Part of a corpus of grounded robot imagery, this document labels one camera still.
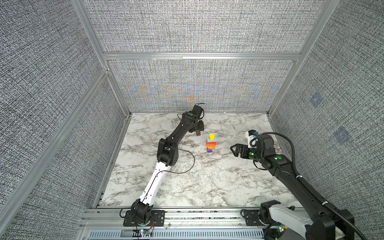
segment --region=block tower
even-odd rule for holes
[[[207,137],[207,152],[212,152],[212,149],[217,145],[217,137],[214,134],[209,135]]]

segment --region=marble surface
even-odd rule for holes
[[[191,171],[167,173],[157,193],[154,206],[169,207],[258,207],[276,199],[286,206],[300,203],[268,171],[258,170],[251,160],[233,156],[230,146],[246,144],[245,132],[272,131],[265,114],[207,113],[201,136],[187,133],[179,144],[196,158]],[[179,124],[175,113],[133,114],[106,187],[102,206],[130,206],[143,192],[156,164],[160,138],[166,138]],[[218,144],[208,154],[205,141],[209,134]],[[193,164],[193,157],[179,151],[171,171],[183,172]]]

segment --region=textured wall panel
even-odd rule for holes
[[[326,0],[84,0],[105,51],[299,52]]]
[[[69,0],[0,5],[1,207],[101,67]]]
[[[110,60],[132,111],[267,111],[292,61]]]
[[[73,239],[96,198],[124,118],[105,80],[1,240]]]
[[[342,0],[272,116],[300,173],[372,240],[384,222],[383,33],[383,1]]]

